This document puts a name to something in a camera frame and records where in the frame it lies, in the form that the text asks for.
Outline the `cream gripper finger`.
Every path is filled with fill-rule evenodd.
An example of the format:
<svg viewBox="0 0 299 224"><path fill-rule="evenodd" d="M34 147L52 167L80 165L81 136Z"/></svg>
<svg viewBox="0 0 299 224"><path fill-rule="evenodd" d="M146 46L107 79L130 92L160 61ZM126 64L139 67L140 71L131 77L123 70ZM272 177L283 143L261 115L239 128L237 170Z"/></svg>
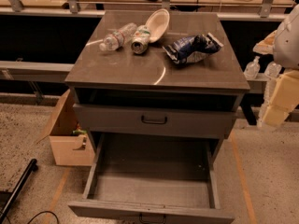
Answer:
<svg viewBox="0 0 299 224"><path fill-rule="evenodd" d="M261 129L276 129L289 116L289 113L269 104L262 104L259 116L258 127Z"/></svg>
<svg viewBox="0 0 299 224"><path fill-rule="evenodd" d="M273 31L264 40L258 42L254 47L253 51L262 55L272 54L274 47L274 40L277 31Z"/></svg>

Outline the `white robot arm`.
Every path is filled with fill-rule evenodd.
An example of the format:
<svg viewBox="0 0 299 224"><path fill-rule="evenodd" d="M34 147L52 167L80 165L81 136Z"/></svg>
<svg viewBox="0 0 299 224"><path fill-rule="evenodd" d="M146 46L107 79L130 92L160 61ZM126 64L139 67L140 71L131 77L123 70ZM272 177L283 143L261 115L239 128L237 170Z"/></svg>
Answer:
<svg viewBox="0 0 299 224"><path fill-rule="evenodd" d="M299 5L275 31L274 61L267 65L258 127L275 130L299 105Z"/></svg>

